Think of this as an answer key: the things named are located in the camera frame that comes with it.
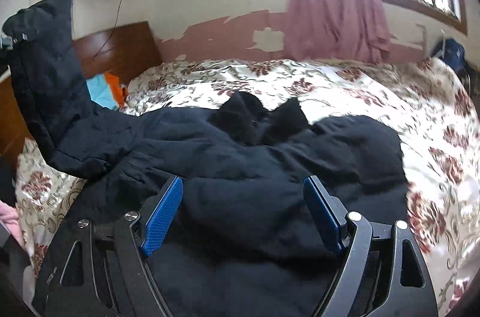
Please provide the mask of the person's left hand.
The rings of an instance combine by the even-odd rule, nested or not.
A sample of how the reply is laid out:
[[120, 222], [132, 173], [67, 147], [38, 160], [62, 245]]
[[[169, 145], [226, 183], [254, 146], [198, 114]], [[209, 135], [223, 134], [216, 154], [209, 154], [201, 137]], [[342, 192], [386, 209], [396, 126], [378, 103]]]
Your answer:
[[18, 244], [21, 247], [24, 247], [24, 238], [17, 209], [0, 201], [0, 221], [7, 227], [13, 238], [17, 240]]

